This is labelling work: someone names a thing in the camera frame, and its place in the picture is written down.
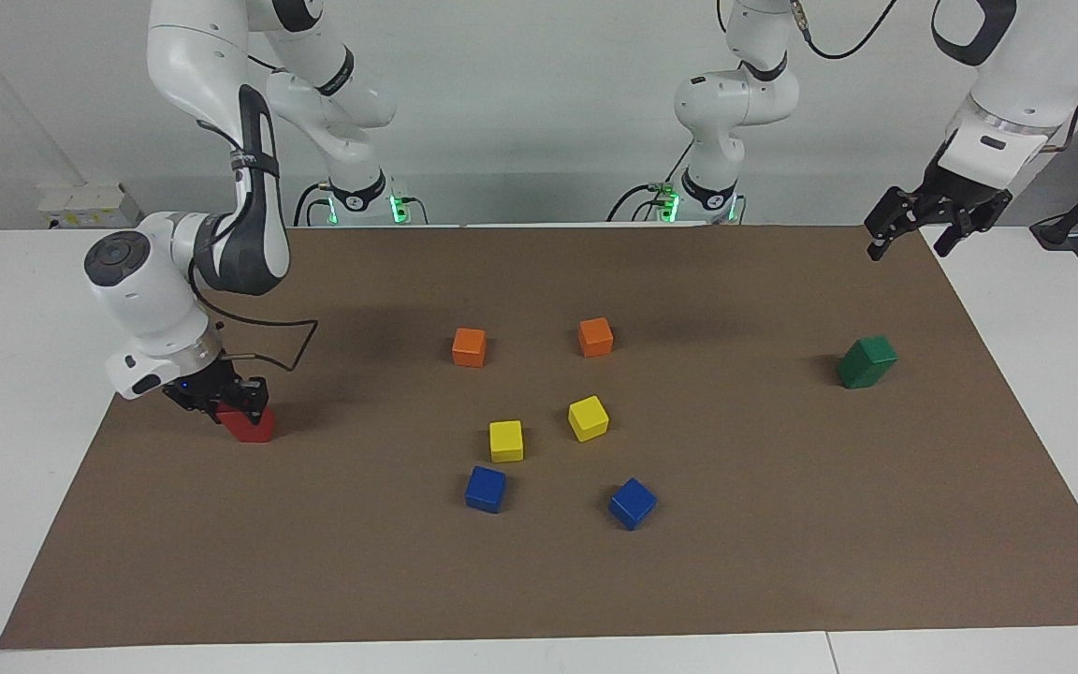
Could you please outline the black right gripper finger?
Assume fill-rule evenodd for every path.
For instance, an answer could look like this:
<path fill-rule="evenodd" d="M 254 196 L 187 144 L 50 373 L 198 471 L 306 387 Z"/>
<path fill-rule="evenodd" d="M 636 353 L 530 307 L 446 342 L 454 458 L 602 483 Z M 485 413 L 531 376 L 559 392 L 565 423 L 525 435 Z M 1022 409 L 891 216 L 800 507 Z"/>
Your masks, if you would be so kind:
<path fill-rule="evenodd" d="M 164 384 L 163 393 L 180 408 L 201 411 L 215 425 L 221 425 L 217 411 L 222 387 L 221 380 L 212 374 L 194 374 Z"/>
<path fill-rule="evenodd" d="M 267 379 L 240 379 L 238 375 L 221 388 L 221 413 L 237 413 L 249 423 L 260 423 L 270 404 Z"/>

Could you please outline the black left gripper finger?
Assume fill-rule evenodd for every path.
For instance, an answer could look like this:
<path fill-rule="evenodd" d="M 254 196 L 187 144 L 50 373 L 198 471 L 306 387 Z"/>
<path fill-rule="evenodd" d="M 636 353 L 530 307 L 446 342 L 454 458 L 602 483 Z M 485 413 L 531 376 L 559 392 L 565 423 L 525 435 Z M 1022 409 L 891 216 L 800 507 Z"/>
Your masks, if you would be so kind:
<path fill-rule="evenodd" d="M 1009 188 L 976 188 L 969 195 L 951 198 L 946 204 L 950 225 L 940 238 L 932 243 L 932 251 L 946 257 L 955 247 L 975 233 L 987 233 L 996 226 L 1001 214 L 1012 204 L 1013 192 Z"/>
<path fill-rule="evenodd" d="M 894 240 L 920 229 L 915 206 L 923 196 L 899 185 L 889 187 L 882 193 L 865 218 L 865 230 L 871 236 L 871 243 L 866 248 L 869 259 L 882 260 Z"/>

